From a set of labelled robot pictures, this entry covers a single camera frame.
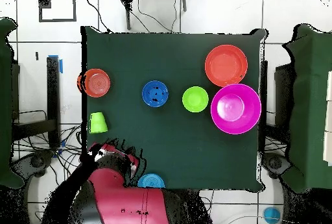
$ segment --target lime green cup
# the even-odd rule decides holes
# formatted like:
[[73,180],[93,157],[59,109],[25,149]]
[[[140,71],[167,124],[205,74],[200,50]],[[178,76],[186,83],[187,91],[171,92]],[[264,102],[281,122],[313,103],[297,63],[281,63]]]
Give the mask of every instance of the lime green cup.
[[94,112],[90,114],[90,133],[106,132],[107,124],[102,112]]
[[190,112],[201,112],[209,103],[209,95],[200,86],[192,86],[184,92],[182,103]]

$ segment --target bowl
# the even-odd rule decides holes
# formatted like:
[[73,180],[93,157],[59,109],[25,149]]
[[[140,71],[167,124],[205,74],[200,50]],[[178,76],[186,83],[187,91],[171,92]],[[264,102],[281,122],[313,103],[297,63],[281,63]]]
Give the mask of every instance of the bowl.
[[248,69],[246,55],[234,45],[220,45],[211,50],[205,61],[205,72],[217,86],[239,83]]
[[209,95],[199,86],[188,88],[182,95],[182,104],[190,112],[201,112],[209,103]]
[[110,89],[111,81],[105,71],[99,68],[92,68],[84,74],[83,85],[86,94],[90,97],[98,98],[107,93]]
[[228,134],[242,134],[259,120],[261,101],[258,94],[245,84],[231,84],[220,89],[211,102],[215,125]]
[[142,90],[142,98],[148,106],[154,108],[166,103],[169,92],[164,83],[160,81],[148,82]]
[[155,173],[149,173],[147,175],[142,176],[138,180],[137,186],[141,187],[141,188],[146,188],[146,187],[164,188],[165,183],[159,175],[157,175]]

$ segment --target green cloth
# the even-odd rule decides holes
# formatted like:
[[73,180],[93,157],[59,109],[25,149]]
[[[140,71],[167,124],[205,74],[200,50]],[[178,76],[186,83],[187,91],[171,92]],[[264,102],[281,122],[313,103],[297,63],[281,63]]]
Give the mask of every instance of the green cloth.
[[332,189],[332,167],[323,161],[327,76],[332,70],[332,34],[300,25],[285,44],[296,70],[294,108],[290,117],[289,159],[295,165],[283,175],[295,192]]
[[0,19],[0,185],[20,188],[23,179],[10,170],[12,156],[12,59],[14,52],[8,44],[7,36],[17,25],[8,18]]
[[[158,174],[166,188],[262,190],[256,180],[257,126],[240,135],[215,126],[210,105],[220,88],[207,78],[204,62],[214,47],[236,45],[248,60],[242,83],[258,91],[259,43],[265,30],[247,35],[101,34],[86,27],[86,34],[88,69],[101,68],[111,80],[106,95],[88,97],[88,117],[102,112],[108,125],[108,132],[88,134],[88,147],[107,138],[125,139],[125,148],[133,145],[137,155],[143,149],[145,173]],[[142,99],[151,80],[165,83],[169,91],[159,108]],[[202,112],[189,112],[182,104],[191,86],[209,94]]]

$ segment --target white tile floor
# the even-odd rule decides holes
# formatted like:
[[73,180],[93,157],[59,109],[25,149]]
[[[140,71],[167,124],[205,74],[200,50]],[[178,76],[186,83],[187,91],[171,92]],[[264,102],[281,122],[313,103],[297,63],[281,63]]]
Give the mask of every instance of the white tile floor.
[[[45,18],[70,18],[72,0],[52,0],[52,8],[43,9]],[[19,82],[19,105],[21,111],[46,110],[46,63],[48,55],[63,59],[64,72],[60,74],[61,129],[68,129],[81,123],[80,94],[76,79],[80,73],[80,26],[91,25],[105,32],[95,9],[86,0],[77,1],[77,21],[62,23],[40,23],[38,0],[0,0],[0,17],[9,17],[18,24],[18,29],[9,34],[8,41],[21,65]],[[104,24],[113,32],[128,32],[125,10],[119,0],[89,0],[99,8]],[[180,31],[180,0],[140,0],[142,13],[154,16],[166,28]],[[310,23],[321,31],[330,31],[332,23],[330,0],[187,0],[187,12],[181,10],[181,32],[184,33],[249,33],[253,29],[265,28],[269,35],[265,45],[265,59],[268,60],[268,103],[267,109],[275,112],[274,70],[276,66],[291,61],[281,44],[292,38],[293,28],[299,23]],[[137,0],[132,3],[133,13],[145,24],[150,32],[167,32],[152,18],[142,15]],[[131,32],[147,32],[133,14],[130,15]],[[43,119],[43,113],[22,114],[21,121]],[[274,123],[273,114],[267,114],[267,121]],[[67,144],[79,146],[75,136]],[[14,159],[30,153],[29,147],[20,146]],[[67,159],[69,153],[63,152]],[[78,157],[72,164],[77,165]],[[64,179],[63,169],[54,158],[52,167],[57,172],[58,182]],[[263,192],[202,190],[200,192],[214,224],[267,224],[263,211],[275,206],[283,212],[283,193],[278,180],[272,180],[262,169],[259,178],[266,186]],[[39,224],[45,200],[56,188],[55,174],[51,168],[42,178],[33,178],[29,190],[29,210],[32,224]]]

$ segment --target blue bowl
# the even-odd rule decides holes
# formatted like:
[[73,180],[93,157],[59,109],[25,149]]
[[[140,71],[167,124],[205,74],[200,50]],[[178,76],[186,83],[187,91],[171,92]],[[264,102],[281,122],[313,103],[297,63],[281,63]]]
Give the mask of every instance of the blue bowl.
[[268,207],[264,210],[264,218],[268,224],[277,224],[280,220],[280,212],[274,207]]
[[138,187],[164,188],[165,183],[163,182],[163,180],[159,175],[156,175],[155,173],[149,173],[147,175],[142,176],[138,180]]
[[160,81],[148,82],[142,91],[142,98],[148,106],[157,108],[166,103],[169,91],[164,83]]

